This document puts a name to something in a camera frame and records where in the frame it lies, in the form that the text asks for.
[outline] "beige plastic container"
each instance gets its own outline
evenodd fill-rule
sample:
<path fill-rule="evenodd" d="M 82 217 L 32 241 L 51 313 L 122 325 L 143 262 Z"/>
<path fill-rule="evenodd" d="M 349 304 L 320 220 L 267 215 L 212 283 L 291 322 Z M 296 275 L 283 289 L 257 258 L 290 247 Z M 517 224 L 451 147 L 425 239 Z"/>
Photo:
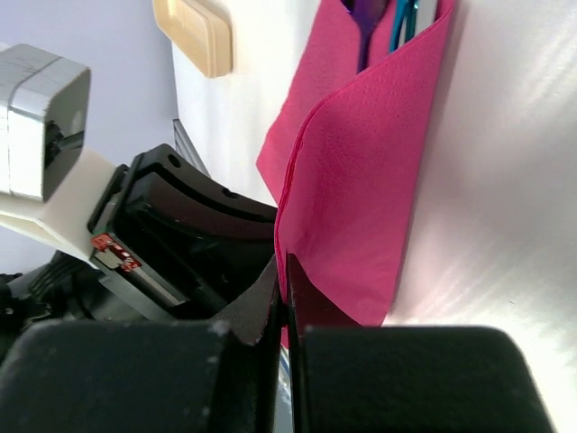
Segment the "beige plastic container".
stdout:
<path fill-rule="evenodd" d="M 153 0 L 160 29 L 208 78 L 233 68 L 231 29 L 196 0 Z"/>

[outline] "gray wall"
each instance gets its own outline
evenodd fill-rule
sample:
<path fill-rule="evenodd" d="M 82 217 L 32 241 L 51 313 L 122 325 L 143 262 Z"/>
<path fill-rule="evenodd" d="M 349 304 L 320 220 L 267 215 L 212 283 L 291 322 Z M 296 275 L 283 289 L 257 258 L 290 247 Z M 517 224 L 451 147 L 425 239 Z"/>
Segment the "gray wall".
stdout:
<path fill-rule="evenodd" d="M 151 0 L 18 0 L 0 6 L 0 42 L 29 43 L 92 69 L 86 146 L 114 163 L 173 143 L 177 116 L 169 40 Z M 52 250 L 0 227 L 0 273 L 26 271 Z"/>

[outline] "purple utensil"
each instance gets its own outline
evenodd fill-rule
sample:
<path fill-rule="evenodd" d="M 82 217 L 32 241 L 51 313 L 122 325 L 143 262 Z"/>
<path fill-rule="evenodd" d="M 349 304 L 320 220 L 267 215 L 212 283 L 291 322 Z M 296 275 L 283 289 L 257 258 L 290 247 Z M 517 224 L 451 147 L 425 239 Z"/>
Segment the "purple utensil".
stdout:
<path fill-rule="evenodd" d="M 385 14 L 389 0 L 341 0 L 361 31 L 361 46 L 357 73 L 366 69 L 369 61 L 371 35 Z"/>

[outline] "white table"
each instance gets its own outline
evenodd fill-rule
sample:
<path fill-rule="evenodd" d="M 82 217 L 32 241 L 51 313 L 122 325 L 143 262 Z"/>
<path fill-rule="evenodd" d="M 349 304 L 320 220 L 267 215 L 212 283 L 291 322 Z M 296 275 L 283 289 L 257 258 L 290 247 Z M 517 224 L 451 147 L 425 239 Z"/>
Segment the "white table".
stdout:
<path fill-rule="evenodd" d="M 254 163 L 318 0 L 211 0 L 235 70 L 174 49 L 179 117 L 211 175 L 271 202 Z M 577 425 L 577 3 L 461 0 L 408 258 L 385 325 L 480 324 L 520 346 L 559 431 Z"/>

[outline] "pink cloth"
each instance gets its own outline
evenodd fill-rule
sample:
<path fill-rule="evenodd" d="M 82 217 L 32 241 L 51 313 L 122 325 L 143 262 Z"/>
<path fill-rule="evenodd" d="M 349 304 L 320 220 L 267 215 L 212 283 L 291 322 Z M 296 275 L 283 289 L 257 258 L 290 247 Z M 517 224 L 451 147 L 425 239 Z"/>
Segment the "pink cloth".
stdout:
<path fill-rule="evenodd" d="M 359 31 L 339 0 L 322 0 L 288 98 L 258 168 L 279 203 L 276 253 L 286 254 L 362 325 L 380 325 L 398 284 L 418 166 L 454 0 L 388 54 L 395 10 L 356 75 Z"/>

